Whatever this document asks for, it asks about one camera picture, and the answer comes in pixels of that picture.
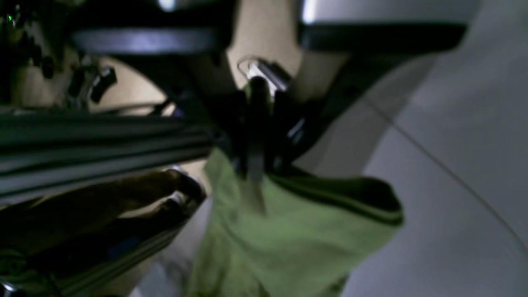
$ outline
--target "wire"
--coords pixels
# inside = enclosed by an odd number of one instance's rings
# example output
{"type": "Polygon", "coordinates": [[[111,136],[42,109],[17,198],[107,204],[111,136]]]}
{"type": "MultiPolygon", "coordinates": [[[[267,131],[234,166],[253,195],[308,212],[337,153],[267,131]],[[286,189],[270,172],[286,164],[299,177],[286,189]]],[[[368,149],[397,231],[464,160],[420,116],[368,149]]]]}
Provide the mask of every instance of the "wire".
{"type": "Polygon", "coordinates": [[[29,258],[28,256],[20,251],[19,249],[17,248],[14,248],[14,247],[8,247],[7,249],[12,249],[15,253],[17,254],[20,254],[20,255],[0,255],[0,259],[6,259],[6,260],[24,260],[25,261],[25,266],[26,266],[26,271],[30,271],[30,270],[34,270],[37,272],[37,274],[39,276],[41,276],[43,279],[46,280],[46,283],[47,285],[45,285],[46,287],[48,287],[48,289],[50,289],[51,293],[53,294],[54,297],[62,297],[62,293],[59,289],[59,287],[57,287],[57,285],[55,284],[55,282],[53,281],[51,275],[49,273],[46,273],[40,269],[38,269],[37,267],[33,266],[30,264],[29,262],[29,258]]]}
{"type": "Polygon", "coordinates": [[[249,63],[257,62],[258,60],[259,60],[259,57],[256,56],[256,55],[253,55],[253,54],[245,55],[245,56],[243,56],[242,58],[240,58],[238,60],[237,69],[244,76],[244,78],[247,78],[248,77],[248,73],[242,71],[242,69],[240,69],[240,65],[242,65],[242,63],[244,63],[244,62],[248,62],[248,71],[249,71],[249,63]]]}

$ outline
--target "green cloth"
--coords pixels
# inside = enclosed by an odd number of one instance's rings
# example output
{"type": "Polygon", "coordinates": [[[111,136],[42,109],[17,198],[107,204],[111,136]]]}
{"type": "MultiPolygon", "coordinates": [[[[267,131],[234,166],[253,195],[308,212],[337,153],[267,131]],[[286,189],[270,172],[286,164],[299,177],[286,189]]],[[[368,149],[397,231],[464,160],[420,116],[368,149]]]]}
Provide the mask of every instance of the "green cloth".
{"type": "Polygon", "coordinates": [[[293,171],[253,183],[237,177],[220,150],[205,171],[213,207],[186,297],[338,296],[350,270],[387,243],[401,222],[372,207],[374,214],[366,216],[364,198],[350,197],[376,181],[389,189],[388,204],[396,203],[393,216],[401,216],[390,187],[374,179],[318,179],[293,171]]]}

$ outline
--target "cable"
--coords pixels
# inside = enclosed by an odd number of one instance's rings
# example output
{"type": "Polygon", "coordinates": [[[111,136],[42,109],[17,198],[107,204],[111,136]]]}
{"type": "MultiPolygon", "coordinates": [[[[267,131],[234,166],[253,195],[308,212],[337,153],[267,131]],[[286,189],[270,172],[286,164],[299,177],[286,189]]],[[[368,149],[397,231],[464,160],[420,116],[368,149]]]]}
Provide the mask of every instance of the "cable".
{"type": "Polygon", "coordinates": [[[8,248],[4,248],[4,250],[13,250],[13,252],[17,253],[18,255],[0,255],[0,259],[6,259],[6,260],[23,260],[25,261],[25,271],[31,271],[31,270],[34,270],[35,272],[37,272],[37,274],[42,277],[43,279],[46,280],[46,284],[47,285],[44,285],[45,287],[47,287],[48,289],[50,289],[51,293],[53,294],[54,297],[62,297],[62,293],[59,289],[59,287],[57,287],[57,285],[55,284],[55,282],[53,281],[51,275],[49,273],[46,273],[42,270],[40,270],[39,268],[33,266],[30,264],[29,262],[29,259],[28,259],[28,256],[20,251],[19,249],[17,248],[14,248],[14,247],[8,247],[8,248]]]}

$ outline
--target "black plastic part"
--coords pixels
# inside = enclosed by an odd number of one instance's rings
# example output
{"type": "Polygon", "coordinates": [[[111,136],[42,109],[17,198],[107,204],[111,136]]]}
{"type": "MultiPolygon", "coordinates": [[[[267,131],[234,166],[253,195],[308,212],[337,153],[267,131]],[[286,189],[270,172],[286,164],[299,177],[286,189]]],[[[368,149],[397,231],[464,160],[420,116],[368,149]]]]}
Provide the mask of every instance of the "black plastic part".
{"type": "Polygon", "coordinates": [[[39,67],[42,62],[42,49],[40,48],[40,46],[35,45],[34,43],[30,47],[31,47],[30,54],[31,54],[31,59],[33,60],[33,66],[39,67]]]}
{"type": "Polygon", "coordinates": [[[81,93],[82,84],[84,83],[84,70],[77,69],[73,73],[70,86],[68,87],[68,94],[72,97],[77,97],[81,93]]]}
{"type": "Polygon", "coordinates": [[[252,181],[261,181],[265,171],[265,143],[270,123],[271,107],[268,105],[269,89],[264,78],[249,81],[251,95],[247,108],[247,168],[252,181]]]}
{"type": "Polygon", "coordinates": [[[106,91],[117,83],[116,71],[113,67],[107,68],[105,75],[99,75],[99,81],[92,87],[92,93],[90,99],[94,103],[100,103],[102,96],[106,91]]]}
{"type": "Polygon", "coordinates": [[[52,79],[55,72],[55,63],[50,56],[44,57],[42,59],[42,76],[47,79],[52,79]]]}
{"type": "Polygon", "coordinates": [[[234,14],[235,0],[171,13],[141,0],[126,5],[117,0],[89,0],[72,14],[69,33],[79,49],[90,53],[217,52],[231,43],[234,14]]]}
{"type": "Polygon", "coordinates": [[[298,25],[306,50],[363,53],[426,53],[452,49],[462,40],[462,24],[298,25]]]}

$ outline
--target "green towel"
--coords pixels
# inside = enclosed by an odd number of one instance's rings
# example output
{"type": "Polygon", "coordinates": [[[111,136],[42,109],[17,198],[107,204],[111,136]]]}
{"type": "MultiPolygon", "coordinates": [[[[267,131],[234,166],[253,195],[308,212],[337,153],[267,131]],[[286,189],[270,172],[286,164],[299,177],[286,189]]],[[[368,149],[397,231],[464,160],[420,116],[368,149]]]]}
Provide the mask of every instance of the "green towel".
{"type": "Polygon", "coordinates": [[[185,296],[338,296],[348,273],[401,223],[390,187],[291,170],[261,183],[236,176],[220,150],[208,229],[185,296]]]}

